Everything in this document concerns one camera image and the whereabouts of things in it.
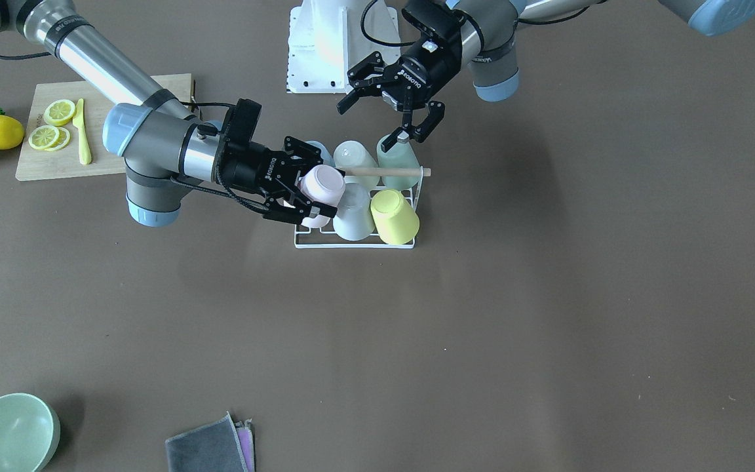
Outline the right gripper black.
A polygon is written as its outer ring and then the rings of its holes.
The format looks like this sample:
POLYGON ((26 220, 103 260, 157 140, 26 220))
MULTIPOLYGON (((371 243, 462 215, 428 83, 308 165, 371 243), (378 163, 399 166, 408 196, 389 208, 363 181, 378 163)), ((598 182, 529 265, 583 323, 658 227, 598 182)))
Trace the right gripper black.
POLYGON ((319 147, 293 136, 285 137, 281 150, 255 142, 240 146, 222 141, 218 146, 218 184, 265 197, 264 219, 302 224, 305 218, 333 218, 338 213, 334 205, 306 197, 296 188, 294 172, 307 174, 323 164, 319 147))

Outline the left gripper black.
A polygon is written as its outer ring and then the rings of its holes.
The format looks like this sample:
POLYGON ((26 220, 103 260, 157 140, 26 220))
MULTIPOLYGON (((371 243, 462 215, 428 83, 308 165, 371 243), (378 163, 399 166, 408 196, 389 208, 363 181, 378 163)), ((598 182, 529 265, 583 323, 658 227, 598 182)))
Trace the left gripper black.
POLYGON ((381 98, 401 111, 401 125, 381 140, 381 151, 389 152, 402 134, 423 143, 444 118, 443 102, 431 98, 461 69, 460 42, 420 39, 407 48, 390 66, 380 52, 372 52, 347 72, 350 92, 336 105, 339 115, 347 113, 361 98, 381 98), (404 100, 409 98, 407 106, 404 100), (412 123, 414 110, 427 108, 419 125, 412 123))

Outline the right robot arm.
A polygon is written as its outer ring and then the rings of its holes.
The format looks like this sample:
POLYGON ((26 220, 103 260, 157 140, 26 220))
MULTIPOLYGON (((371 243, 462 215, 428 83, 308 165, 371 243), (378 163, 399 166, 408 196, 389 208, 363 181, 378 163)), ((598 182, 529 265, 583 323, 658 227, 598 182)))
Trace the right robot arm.
POLYGON ((320 149, 288 136, 281 150, 252 140, 261 106, 249 99, 227 105, 224 123, 197 117, 111 44, 71 1, 0 1, 0 32, 15 31, 42 46, 92 84, 113 107, 102 142, 123 159, 128 211, 139 224, 176 221, 182 199, 204 183, 263 218, 302 224, 332 218, 336 204, 306 192, 307 179, 343 173, 323 163, 320 149))

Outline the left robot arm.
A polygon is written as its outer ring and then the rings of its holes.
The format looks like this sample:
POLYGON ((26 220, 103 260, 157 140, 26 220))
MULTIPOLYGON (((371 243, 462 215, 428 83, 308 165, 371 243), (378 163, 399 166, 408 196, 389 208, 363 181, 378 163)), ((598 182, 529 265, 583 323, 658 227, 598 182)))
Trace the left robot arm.
POLYGON ((458 69, 434 100, 443 120, 411 146, 442 173, 490 161, 562 170, 755 157, 755 15, 719 36, 690 29, 658 1, 602 1, 511 22, 522 78, 487 102, 458 69))

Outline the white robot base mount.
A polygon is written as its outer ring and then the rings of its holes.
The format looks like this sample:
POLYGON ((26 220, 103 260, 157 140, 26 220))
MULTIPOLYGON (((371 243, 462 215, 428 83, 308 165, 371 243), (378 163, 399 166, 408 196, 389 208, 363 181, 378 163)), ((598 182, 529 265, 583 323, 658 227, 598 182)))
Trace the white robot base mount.
POLYGON ((350 92, 347 72, 372 52, 400 57, 398 12, 377 1, 303 1, 290 10, 286 90, 292 94, 350 92))

